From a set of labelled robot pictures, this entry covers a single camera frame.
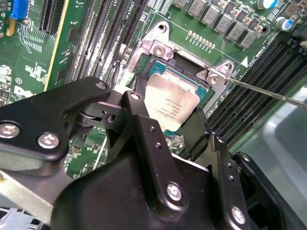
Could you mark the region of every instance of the capacitor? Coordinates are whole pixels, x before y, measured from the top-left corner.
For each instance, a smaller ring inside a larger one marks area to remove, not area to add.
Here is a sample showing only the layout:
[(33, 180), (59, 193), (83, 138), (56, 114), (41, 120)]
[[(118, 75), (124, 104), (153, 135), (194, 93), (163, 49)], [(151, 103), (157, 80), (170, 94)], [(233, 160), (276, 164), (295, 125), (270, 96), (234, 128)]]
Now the capacitor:
[(261, 10), (272, 9), (278, 0), (257, 0), (257, 7)]
[(289, 31), (294, 26), (294, 23), (290, 19), (286, 19), (284, 17), (279, 17), (275, 21), (275, 26), (282, 31)]

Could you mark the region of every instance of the black ram slot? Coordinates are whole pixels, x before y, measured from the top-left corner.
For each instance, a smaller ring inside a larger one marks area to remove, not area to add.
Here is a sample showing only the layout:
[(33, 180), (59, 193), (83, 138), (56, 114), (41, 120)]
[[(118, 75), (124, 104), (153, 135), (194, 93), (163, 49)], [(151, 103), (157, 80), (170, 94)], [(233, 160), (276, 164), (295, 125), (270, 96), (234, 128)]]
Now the black ram slot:
[[(307, 59), (277, 39), (251, 67), (243, 82), (282, 95), (307, 74)], [(278, 100), (236, 86), (208, 122), (229, 147), (236, 144), (272, 109)]]
[(58, 31), (64, 0), (44, 0), (39, 29), (49, 35)]

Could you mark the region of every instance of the silver screw head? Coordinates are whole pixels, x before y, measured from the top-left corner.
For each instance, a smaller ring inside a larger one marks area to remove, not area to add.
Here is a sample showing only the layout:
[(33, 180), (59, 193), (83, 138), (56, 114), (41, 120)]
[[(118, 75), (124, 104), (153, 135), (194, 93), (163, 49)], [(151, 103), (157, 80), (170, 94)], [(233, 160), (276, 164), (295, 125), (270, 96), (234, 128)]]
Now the silver screw head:
[(236, 222), (238, 222), (239, 224), (245, 224), (245, 217), (240, 209), (238, 209), (237, 207), (232, 207), (231, 213), (235, 218)]
[(20, 128), (12, 123), (0, 124), (0, 138), (14, 138), (20, 133)]
[(217, 82), (218, 82), (217, 78), (212, 78), (212, 79), (210, 80), (210, 83), (211, 83), (212, 85), (215, 85)]
[(133, 97), (135, 100), (138, 100), (140, 97), (136, 93), (131, 93), (131, 97)]
[(59, 145), (59, 138), (53, 133), (45, 133), (39, 136), (37, 142), (44, 149), (54, 149)]
[(182, 192), (180, 188), (173, 183), (167, 185), (167, 194), (172, 200), (179, 201), (182, 199)]
[(244, 160), (246, 160), (247, 162), (249, 162), (249, 158), (247, 155), (243, 155)]

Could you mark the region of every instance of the screw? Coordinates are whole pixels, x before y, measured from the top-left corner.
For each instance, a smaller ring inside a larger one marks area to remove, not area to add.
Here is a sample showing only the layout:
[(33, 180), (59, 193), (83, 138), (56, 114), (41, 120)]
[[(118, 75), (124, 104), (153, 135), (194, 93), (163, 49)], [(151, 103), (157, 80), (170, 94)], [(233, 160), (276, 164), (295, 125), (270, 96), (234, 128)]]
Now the screw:
[(59, 138), (53, 133), (45, 133), (39, 136), (37, 142), (44, 149), (54, 149), (59, 145)]
[(224, 143), (224, 141), (223, 141), (222, 138), (220, 138), (220, 137), (216, 137), (216, 138), (217, 138), (217, 140), (218, 140), (219, 142)]
[(14, 138), (20, 133), (20, 128), (12, 123), (0, 125), (0, 138)]
[(244, 160), (246, 160), (247, 162), (249, 162), (249, 158), (247, 155), (243, 155)]
[(245, 217), (240, 209), (238, 209), (237, 207), (232, 207), (231, 213), (235, 218), (236, 222), (238, 222), (239, 224), (245, 224)]
[(172, 200), (179, 201), (182, 199), (182, 192), (180, 188), (173, 183), (167, 185), (167, 194), (170, 198), (172, 198)]
[(99, 88), (99, 89), (102, 89), (104, 90), (106, 88), (106, 86), (103, 84), (103, 83), (96, 83), (96, 86)]
[(212, 78), (212, 79), (210, 79), (210, 83), (211, 83), (212, 85), (215, 85), (217, 82), (218, 82), (218, 79), (217, 79), (217, 78)]
[(157, 57), (162, 57), (165, 54), (165, 48), (163, 46), (157, 45), (153, 50), (153, 53)]
[(133, 97), (135, 100), (138, 100), (140, 97), (136, 93), (131, 93), (131, 97)]

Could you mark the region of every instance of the screwdriver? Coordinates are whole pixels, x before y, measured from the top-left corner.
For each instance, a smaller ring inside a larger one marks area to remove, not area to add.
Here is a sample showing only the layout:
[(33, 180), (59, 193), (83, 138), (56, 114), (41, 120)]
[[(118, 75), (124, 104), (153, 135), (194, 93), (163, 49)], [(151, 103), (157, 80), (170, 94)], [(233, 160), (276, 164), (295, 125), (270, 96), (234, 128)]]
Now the screwdriver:
[(282, 96), (280, 94), (277, 94), (277, 93), (274, 93), (274, 92), (270, 92), (268, 90), (264, 90), (264, 89), (258, 88), (256, 86), (253, 86), (253, 85), (249, 85), (249, 84), (246, 84), (244, 82), (241, 82), (241, 81), (238, 81), (238, 80), (235, 80), (235, 79), (225, 78), (225, 80), (228, 81), (228, 82), (231, 82), (233, 84), (242, 86), (242, 87), (244, 87), (246, 89), (253, 90), (253, 91), (256, 91), (256, 92), (268, 95), (268, 96), (270, 96), (272, 98), (275, 98), (277, 100), (280, 100), (280, 101), (283, 101), (283, 102), (287, 102), (287, 103), (293, 104), (295, 106), (307, 109), (307, 104), (304, 103), (304, 102), (301, 102), (301, 101), (298, 101), (298, 100), (295, 100), (295, 99), (292, 99), (292, 98), (288, 98), (286, 96)]

